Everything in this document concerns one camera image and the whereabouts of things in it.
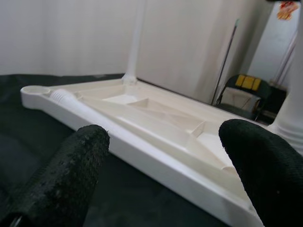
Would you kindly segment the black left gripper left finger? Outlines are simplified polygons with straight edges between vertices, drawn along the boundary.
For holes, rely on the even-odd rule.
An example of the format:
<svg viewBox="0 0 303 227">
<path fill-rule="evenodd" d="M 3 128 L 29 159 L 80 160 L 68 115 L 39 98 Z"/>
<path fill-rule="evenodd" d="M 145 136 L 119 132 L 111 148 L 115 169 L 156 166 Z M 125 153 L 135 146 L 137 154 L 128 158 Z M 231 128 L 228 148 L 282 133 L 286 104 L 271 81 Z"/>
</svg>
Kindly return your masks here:
<svg viewBox="0 0 303 227">
<path fill-rule="evenodd" d="M 3 204 L 0 227 L 82 227 L 109 145 L 98 125 L 74 132 Z"/>
</svg>

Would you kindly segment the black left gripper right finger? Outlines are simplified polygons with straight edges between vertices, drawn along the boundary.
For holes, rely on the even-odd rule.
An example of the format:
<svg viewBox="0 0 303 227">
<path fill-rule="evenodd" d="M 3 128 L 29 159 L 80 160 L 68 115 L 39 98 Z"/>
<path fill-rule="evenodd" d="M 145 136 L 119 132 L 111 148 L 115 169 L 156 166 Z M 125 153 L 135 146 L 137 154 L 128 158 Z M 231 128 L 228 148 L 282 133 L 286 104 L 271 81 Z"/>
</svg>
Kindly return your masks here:
<svg viewBox="0 0 303 227">
<path fill-rule="evenodd" d="M 303 227 L 303 157 L 246 120 L 226 120 L 218 134 L 263 225 Z"/>
</svg>

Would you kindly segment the white plastic table leg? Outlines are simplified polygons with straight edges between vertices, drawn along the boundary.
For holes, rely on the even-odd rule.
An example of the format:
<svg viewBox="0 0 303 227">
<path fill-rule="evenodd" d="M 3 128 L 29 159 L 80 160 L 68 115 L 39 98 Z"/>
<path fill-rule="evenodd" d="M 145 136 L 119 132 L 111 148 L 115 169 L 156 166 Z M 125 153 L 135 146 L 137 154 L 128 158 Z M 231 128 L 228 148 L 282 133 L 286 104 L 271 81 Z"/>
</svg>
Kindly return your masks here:
<svg viewBox="0 0 303 227">
<path fill-rule="evenodd" d="M 88 107 L 79 101 L 73 93 L 65 89 L 53 91 L 49 100 L 53 105 L 49 114 L 72 129 L 95 124 L 104 128 L 110 135 L 116 133 L 112 120 Z"/>
<path fill-rule="evenodd" d="M 267 128 L 285 139 L 303 156 L 303 2 L 297 27 L 289 90 L 274 122 Z"/>
<path fill-rule="evenodd" d="M 131 49 L 128 57 L 126 73 L 122 77 L 122 81 L 126 85 L 133 85 L 137 82 L 136 78 L 136 65 L 139 56 L 140 42 L 142 29 L 144 24 L 144 14 L 146 9 L 147 0 L 138 0 L 135 26 L 133 32 L 133 38 L 131 43 Z"/>
</svg>

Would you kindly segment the black folding chair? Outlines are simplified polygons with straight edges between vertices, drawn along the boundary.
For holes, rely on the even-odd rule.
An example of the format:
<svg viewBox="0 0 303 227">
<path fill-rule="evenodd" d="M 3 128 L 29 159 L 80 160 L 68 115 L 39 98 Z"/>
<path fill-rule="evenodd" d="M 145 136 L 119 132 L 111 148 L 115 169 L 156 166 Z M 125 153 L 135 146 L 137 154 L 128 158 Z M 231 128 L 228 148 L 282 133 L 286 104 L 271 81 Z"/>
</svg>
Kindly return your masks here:
<svg viewBox="0 0 303 227">
<path fill-rule="evenodd" d="M 215 102 L 215 107 L 255 121 L 270 94 L 271 86 L 265 80 L 237 74 L 227 80 Z"/>
</svg>

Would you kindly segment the white plastic table top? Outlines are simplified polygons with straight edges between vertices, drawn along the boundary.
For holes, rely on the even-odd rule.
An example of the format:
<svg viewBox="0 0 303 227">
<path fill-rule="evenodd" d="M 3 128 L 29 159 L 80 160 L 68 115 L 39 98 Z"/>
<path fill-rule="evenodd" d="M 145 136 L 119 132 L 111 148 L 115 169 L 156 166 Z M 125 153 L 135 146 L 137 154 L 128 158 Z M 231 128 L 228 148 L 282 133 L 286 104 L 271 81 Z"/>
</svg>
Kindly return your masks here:
<svg viewBox="0 0 303 227">
<path fill-rule="evenodd" d="M 73 93 L 114 122 L 109 149 L 115 156 L 231 227 L 265 227 L 218 134 L 224 121 L 246 119 L 144 82 L 126 85 L 122 79 L 25 86 L 22 104 L 49 115 L 49 96 L 57 89 Z"/>
</svg>

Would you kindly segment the thin dark pole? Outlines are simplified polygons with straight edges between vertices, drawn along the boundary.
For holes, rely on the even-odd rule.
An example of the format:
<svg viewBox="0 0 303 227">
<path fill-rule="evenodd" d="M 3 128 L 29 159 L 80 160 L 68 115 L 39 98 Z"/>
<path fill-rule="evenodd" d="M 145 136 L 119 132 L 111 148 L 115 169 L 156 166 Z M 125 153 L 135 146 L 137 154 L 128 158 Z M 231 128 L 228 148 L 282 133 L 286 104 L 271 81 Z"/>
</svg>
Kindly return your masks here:
<svg viewBox="0 0 303 227">
<path fill-rule="evenodd" d="M 223 75 L 223 71 L 224 71 L 226 61 L 227 61 L 227 58 L 228 58 L 228 55 L 229 55 L 229 52 L 230 52 L 230 48 L 231 48 L 231 45 L 232 45 L 236 30 L 237 30 L 237 27 L 238 27 L 238 24 L 239 24 L 239 20 L 240 20 L 239 18 L 236 19 L 233 30 L 232 30 L 231 37 L 229 39 L 228 47 L 227 47 L 227 50 L 226 50 L 225 55 L 224 55 L 224 59 L 223 59 L 223 62 L 222 62 L 221 68 L 220 68 L 220 73 L 219 73 L 219 76 L 218 76 L 218 79 L 217 79 L 217 82 L 216 82 L 216 86 L 215 86 L 215 90 L 214 90 L 214 93 L 213 93 L 213 97 L 212 97 L 212 100 L 211 100 L 211 105 L 213 105 L 214 101 L 215 101 L 216 93 L 218 91 L 220 80 L 221 80 L 222 75 Z"/>
</svg>

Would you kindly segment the red orange cartoon sticker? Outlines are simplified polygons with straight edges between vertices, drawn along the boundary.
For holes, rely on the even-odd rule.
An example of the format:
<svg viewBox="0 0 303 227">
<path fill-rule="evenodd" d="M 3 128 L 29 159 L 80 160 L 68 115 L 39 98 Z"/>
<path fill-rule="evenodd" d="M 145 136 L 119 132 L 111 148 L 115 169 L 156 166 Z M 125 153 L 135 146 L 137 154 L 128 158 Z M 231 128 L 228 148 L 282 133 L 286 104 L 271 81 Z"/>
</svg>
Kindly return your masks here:
<svg viewBox="0 0 303 227">
<path fill-rule="evenodd" d="M 276 14 L 277 18 L 279 20 L 290 20 L 292 13 L 297 9 L 299 9 L 299 5 L 295 1 L 281 1 L 279 11 Z"/>
</svg>

